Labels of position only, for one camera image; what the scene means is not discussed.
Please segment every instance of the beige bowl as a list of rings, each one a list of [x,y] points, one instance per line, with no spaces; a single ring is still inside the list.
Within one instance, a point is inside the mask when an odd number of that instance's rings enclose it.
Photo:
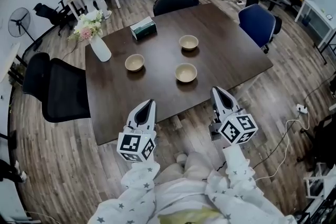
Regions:
[[[198,39],[191,35],[181,37],[178,42],[185,50],[193,50],[196,49],[196,47],[198,46]]]
[[[191,82],[197,77],[197,69],[191,63],[182,63],[176,67],[175,76],[181,82]]]
[[[141,54],[133,54],[126,59],[125,67],[127,70],[137,72],[143,67],[144,63],[145,59]]]

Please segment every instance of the white vase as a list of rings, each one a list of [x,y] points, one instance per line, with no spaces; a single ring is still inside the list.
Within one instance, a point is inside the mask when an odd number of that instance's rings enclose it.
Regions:
[[[102,62],[108,61],[112,53],[110,52],[109,48],[106,46],[105,42],[100,38],[100,36],[95,35],[91,39],[91,48]]]

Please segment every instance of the blue chair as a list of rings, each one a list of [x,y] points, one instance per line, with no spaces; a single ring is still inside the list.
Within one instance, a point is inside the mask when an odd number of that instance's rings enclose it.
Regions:
[[[276,19],[269,11],[263,9],[258,4],[250,5],[238,13],[242,30],[260,47],[265,48],[264,53],[268,53],[268,43],[272,39],[275,29]]]

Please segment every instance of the white cube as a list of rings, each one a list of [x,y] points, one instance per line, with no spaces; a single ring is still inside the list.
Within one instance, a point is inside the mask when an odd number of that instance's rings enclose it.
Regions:
[[[231,145],[243,144],[251,139],[258,127],[251,114],[228,116],[218,130]]]
[[[153,158],[155,134],[119,133],[117,152],[125,161],[141,163]]]

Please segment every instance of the electric fan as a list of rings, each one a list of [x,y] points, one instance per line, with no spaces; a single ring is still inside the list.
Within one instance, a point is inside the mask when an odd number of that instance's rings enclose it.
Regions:
[[[35,41],[27,31],[30,24],[30,13],[26,8],[18,8],[15,10],[8,21],[8,32],[12,37],[20,37],[24,33],[32,39],[35,45],[34,51],[40,46],[42,40]]]

